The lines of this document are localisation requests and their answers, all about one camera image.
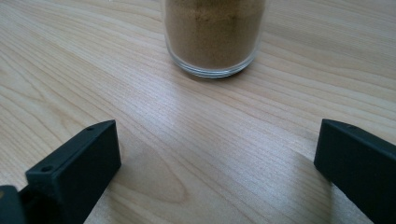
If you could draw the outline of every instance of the glass jar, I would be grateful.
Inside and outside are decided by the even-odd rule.
[[[227,77],[248,66],[260,43],[265,0],[162,0],[166,46],[200,77]]]

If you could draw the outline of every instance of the black object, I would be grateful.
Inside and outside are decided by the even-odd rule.
[[[116,121],[92,125],[28,170],[19,193],[0,187],[0,223],[83,223],[120,166]]]
[[[396,223],[396,146],[324,119],[314,164],[374,223]]]

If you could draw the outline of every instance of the tabletop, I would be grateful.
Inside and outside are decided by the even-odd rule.
[[[371,223],[315,168],[322,119],[396,144],[396,2],[273,0],[256,59],[186,74],[158,0],[0,1],[0,185],[115,119],[86,223]]]

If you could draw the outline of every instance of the screw hole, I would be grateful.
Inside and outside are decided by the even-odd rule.
[[[52,170],[52,166],[44,166],[43,168],[41,168],[41,172],[48,172],[50,170]]]

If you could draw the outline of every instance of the brown powder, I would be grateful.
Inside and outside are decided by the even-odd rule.
[[[221,69],[256,46],[264,0],[164,0],[170,49],[185,63]]]

